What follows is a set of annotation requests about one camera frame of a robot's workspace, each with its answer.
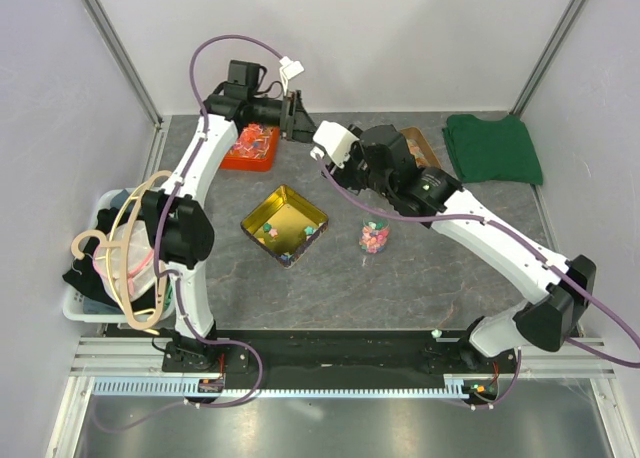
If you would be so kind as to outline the beige clothes hanger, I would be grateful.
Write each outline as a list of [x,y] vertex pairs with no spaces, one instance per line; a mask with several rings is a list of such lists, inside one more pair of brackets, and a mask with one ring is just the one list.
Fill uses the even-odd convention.
[[82,243],[90,239],[98,241],[92,266],[110,290],[110,297],[126,323],[136,331],[151,330],[164,314],[168,279],[159,278],[153,269],[157,253],[148,243],[147,226],[138,217],[144,193],[170,176],[169,171],[151,175],[129,193],[109,232],[89,229],[76,235],[70,245],[73,257],[82,260],[86,256]]

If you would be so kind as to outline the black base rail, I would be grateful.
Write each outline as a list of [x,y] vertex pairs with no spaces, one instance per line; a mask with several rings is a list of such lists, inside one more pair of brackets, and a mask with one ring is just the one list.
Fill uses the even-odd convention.
[[505,376],[516,369],[516,352],[508,349],[485,358],[460,342],[464,332],[428,330],[219,330],[219,342],[206,345],[171,332],[165,345],[164,372],[248,373],[257,369],[257,352],[265,372],[374,367],[415,370],[427,375]]

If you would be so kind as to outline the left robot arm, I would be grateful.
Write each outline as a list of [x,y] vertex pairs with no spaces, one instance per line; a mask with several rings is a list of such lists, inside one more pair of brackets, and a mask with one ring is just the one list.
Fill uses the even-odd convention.
[[204,211],[213,178],[241,132],[250,124],[276,126],[294,142],[309,143],[316,125],[299,91],[285,89],[280,99],[259,94],[262,67],[233,60],[226,80],[208,98],[194,95],[201,116],[194,137],[176,169],[157,191],[144,193],[141,205],[156,264],[165,264],[176,293],[178,334],[193,339],[185,360],[208,371],[219,360],[219,347],[206,337],[215,325],[206,291],[205,262],[214,229]]

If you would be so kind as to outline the clear glass jar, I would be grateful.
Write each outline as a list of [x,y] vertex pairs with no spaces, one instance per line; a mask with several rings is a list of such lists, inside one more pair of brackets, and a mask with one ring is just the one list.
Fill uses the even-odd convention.
[[358,244],[363,252],[378,254],[386,249],[389,235],[389,221],[384,217],[368,214],[362,220]]

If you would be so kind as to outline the orange candy box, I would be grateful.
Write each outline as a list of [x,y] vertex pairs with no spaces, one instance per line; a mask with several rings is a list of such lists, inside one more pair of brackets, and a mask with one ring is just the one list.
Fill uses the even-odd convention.
[[223,170],[267,172],[274,163],[280,139],[278,127],[250,124],[221,162]]

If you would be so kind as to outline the white laundry basket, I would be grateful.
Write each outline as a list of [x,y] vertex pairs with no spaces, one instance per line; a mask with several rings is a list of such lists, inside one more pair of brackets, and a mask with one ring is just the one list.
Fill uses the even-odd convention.
[[[101,209],[109,208],[114,197],[122,191],[130,193],[132,188],[113,189],[105,192],[93,207],[93,218],[89,223],[90,228],[95,228],[98,219],[97,214]],[[126,324],[125,315],[121,310],[111,305],[103,305],[90,300],[78,292],[71,285],[66,286],[64,293],[62,311],[64,316],[76,322],[97,323],[97,324]]]

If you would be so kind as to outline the green folded cloth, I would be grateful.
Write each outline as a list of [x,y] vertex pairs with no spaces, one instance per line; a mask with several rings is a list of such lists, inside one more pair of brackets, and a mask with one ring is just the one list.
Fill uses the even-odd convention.
[[483,120],[472,114],[454,114],[447,118],[442,134],[452,167],[463,183],[543,183],[528,129],[514,115]]

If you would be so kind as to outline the brown gummy candy box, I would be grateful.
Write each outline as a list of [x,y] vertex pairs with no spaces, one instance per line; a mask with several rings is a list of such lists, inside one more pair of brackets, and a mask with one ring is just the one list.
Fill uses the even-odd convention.
[[418,167],[436,167],[441,169],[441,163],[421,130],[408,127],[400,130],[407,141],[409,151],[413,155]]

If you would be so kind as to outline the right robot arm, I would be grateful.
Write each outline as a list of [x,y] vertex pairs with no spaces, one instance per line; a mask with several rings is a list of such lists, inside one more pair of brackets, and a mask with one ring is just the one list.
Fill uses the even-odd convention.
[[463,245],[523,296],[522,304],[470,326],[457,349],[465,369],[481,371],[494,356],[525,343],[547,352],[563,346],[588,307],[581,293],[593,289],[592,260],[568,259],[539,245],[491,213],[447,172],[418,165],[392,125],[362,131],[324,122],[314,141],[328,153],[340,187],[375,191],[394,208],[395,217],[418,218]]

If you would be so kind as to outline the star candy tin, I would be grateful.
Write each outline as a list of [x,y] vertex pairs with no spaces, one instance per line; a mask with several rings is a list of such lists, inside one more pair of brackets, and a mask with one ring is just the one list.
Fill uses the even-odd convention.
[[281,266],[292,267],[328,229],[329,216],[282,184],[241,222],[241,230]]

